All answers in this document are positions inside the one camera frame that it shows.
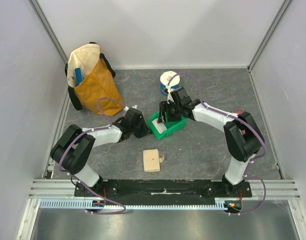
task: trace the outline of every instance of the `blue and white container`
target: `blue and white container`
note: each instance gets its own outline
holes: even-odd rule
[[[168,84],[168,81],[172,78],[172,76],[174,76],[176,74],[177,73],[174,72],[174,71],[166,71],[161,75],[160,81],[161,81],[161,93],[162,93],[162,95],[167,96],[167,93],[165,93],[166,85]],[[179,88],[179,81],[180,81],[179,75],[174,77],[174,79],[169,84],[169,86],[171,86],[171,89],[178,89]]]

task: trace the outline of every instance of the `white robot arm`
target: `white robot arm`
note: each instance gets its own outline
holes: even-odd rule
[[[249,161],[259,151],[261,144],[249,129],[227,116],[230,115],[241,118],[249,124],[264,141],[253,117],[247,112],[237,115],[218,109],[218,111],[222,113],[219,114],[214,111],[216,108],[211,107],[212,110],[210,110],[200,103],[198,99],[192,101],[182,87],[171,91],[170,95],[171,98],[169,98],[168,101],[162,101],[160,103],[158,122],[165,122],[165,116],[167,116],[167,121],[169,122],[179,121],[181,117],[186,117],[194,121],[206,123],[222,131],[226,137],[228,150],[232,155],[230,165],[223,175],[222,181],[227,193],[236,192],[243,184],[243,175]],[[64,151],[74,138],[81,134],[81,132],[88,130],[90,130],[90,128],[79,128],[76,125],[69,126],[51,150],[51,158],[59,163]],[[89,187],[93,187],[97,182],[101,182],[103,179],[87,164],[87,159],[92,148],[107,143],[118,143],[128,139],[131,135],[142,138],[148,134],[150,134],[150,129],[146,125],[141,111],[130,108],[126,112],[125,117],[121,117],[118,121],[113,123],[110,128],[100,131],[91,131],[85,134],[77,142],[75,148],[69,150],[64,158],[62,166]]]
[[[129,139],[131,135],[140,139],[150,134],[150,129],[145,123],[142,112],[133,107],[128,109],[125,116],[119,118],[112,126],[103,128],[99,131],[92,131],[93,128],[80,128],[74,124],[70,125],[50,152],[50,157],[59,163],[72,141],[82,132],[88,132],[76,142],[75,147],[68,151],[62,162],[62,167],[89,187],[93,187],[98,181],[103,180],[87,164],[92,148],[107,143],[119,143]]]
[[[192,101],[183,87],[170,91],[168,100],[160,102],[160,114],[157,122],[179,121],[181,117],[206,123],[225,134],[228,150],[232,157],[222,181],[226,183],[227,192],[234,192],[244,181],[244,172],[249,161],[255,157],[262,146],[252,131],[236,119],[248,124],[264,143],[264,138],[253,117],[248,112],[238,115],[209,105],[206,106],[199,99]]]

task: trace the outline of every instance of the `aluminum frame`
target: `aluminum frame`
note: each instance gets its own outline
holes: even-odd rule
[[[275,161],[277,163],[279,174],[281,176],[281,179],[284,179],[285,177],[284,177],[283,169],[281,167],[282,164],[280,163],[277,150],[275,149],[275,142],[274,142],[274,139],[273,139],[272,134],[271,134],[272,131],[271,131],[270,127],[269,127],[265,110],[264,110],[264,108],[263,108],[263,106],[261,104],[261,99],[260,99],[259,94],[257,92],[256,84],[254,82],[252,72],[248,71],[248,74],[249,74],[249,77],[251,79],[251,83],[252,83],[252,86],[253,86],[253,89],[254,89],[254,93],[255,93],[255,97],[256,97],[257,103],[258,103],[259,111],[260,111],[261,116],[263,118],[264,126],[265,126],[265,129],[267,131],[268,141],[269,141],[269,143],[270,143],[270,145],[272,147],[273,156],[274,156],[274,159],[275,159]]]
[[[69,99],[68,91],[66,91],[63,106],[62,106],[62,110],[60,112],[60,116],[58,118],[56,129],[55,129],[55,132],[54,132],[54,138],[53,138],[52,144],[48,148],[48,151],[47,151],[48,153],[51,151],[52,147],[57,143],[57,141],[59,140],[59,138],[61,137],[61,135],[63,133],[69,103],[70,103],[70,99]],[[44,168],[43,168],[44,172],[43,172],[41,178],[42,179],[46,178],[46,176],[49,173],[51,174],[50,178],[52,178],[53,171],[54,171],[54,166],[55,166],[55,161],[49,156],[45,160],[45,164],[44,164]]]
[[[253,197],[244,198],[245,201],[256,200],[260,201],[263,197],[263,184],[260,180],[249,180]],[[301,199],[293,180],[285,179],[266,179],[264,180],[267,189],[266,200],[278,201],[288,200],[291,208],[291,213],[296,225],[297,232],[301,240],[306,240],[306,222],[304,217],[304,208]],[[29,193],[28,202],[26,205],[25,213],[22,223],[20,225],[17,240],[29,240],[33,230],[34,223],[37,217],[37,212],[40,207],[41,200],[54,199],[54,200],[71,200],[80,202],[81,200],[100,199],[98,197],[75,197],[75,186],[71,183],[70,179],[35,179],[31,191]],[[218,197],[217,201],[222,200],[236,200],[236,198]],[[200,209],[206,210],[207,207],[188,207],[186,209]]]
[[[58,54],[61,56],[63,59],[63,62],[66,63],[68,60],[67,55],[65,54],[65,51],[62,48],[62,45],[58,41],[55,32],[53,31],[51,25],[49,24],[41,6],[39,5],[37,0],[28,0],[29,4],[32,6],[37,18],[41,22],[43,28],[45,29],[49,39],[53,43],[55,49],[57,50]]]
[[[256,65],[258,59],[260,58],[263,51],[265,50],[269,40],[271,39],[274,32],[276,31],[279,23],[283,19],[283,16],[285,15],[285,13],[286,13],[288,7],[291,5],[292,1],[293,0],[284,0],[281,7],[278,9],[278,12],[277,12],[274,20],[272,21],[271,25],[269,26],[261,44],[259,45],[258,49],[255,52],[255,55],[253,56],[251,62],[248,65],[248,70],[249,71],[253,70],[254,66]]]

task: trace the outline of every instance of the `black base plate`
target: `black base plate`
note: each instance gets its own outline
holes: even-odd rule
[[[213,205],[214,198],[238,198],[239,191],[242,191],[244,198],[252,197],[250,184],[247,181],[231,194],[225,192],[221,181],[211,180],[109,179],[97,183],[92,189],[101,196],[106,193],[107,198],[124,205]],[[177,194],[151,194],[164,191]],[[93,197],[94,195],[77,183],[74,196]]]

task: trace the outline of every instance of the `gray work surface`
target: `gray work surface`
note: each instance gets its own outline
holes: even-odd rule
[[[159,111],[159,102],[166,97],[160,93],[160,75],[167,70],[118,70],[115,83],[125,104],[137,105],[146,121]],[[250,168],[251,176],[279,179],[276,161],[268,141],[264,122],[246,69],[182,69],[201,83],[204,101],[232,112],[244,110],[252,114],[268,147],[268,155]],[[188,76],[181,76],[180,86],[192,99],[199,98],[199,88]],[[124,116],[125,111],[112,117]],[[64,129],[76,124],[81,128],[94,128],[108,124],[102,115],[87,109],[76,111],[69,106]],[[144,172],[143,150],[158,149],[165,156],[159,172]],[[230,154],[224,134],[205,123],[188,120],[184,129],[158,141],[154,135],[110,143],[94,148],[88,163],[104,179],[215,179],[219,180],[228,168]],[[68,178],[55,166],[53,178]]]
[[[250,210],[258,201],[244,201]],[[252,214],[215,210],[133,210],[91,215],[82,209],[39,209],[31,240],[299,240],[287,201],[266,201]]]

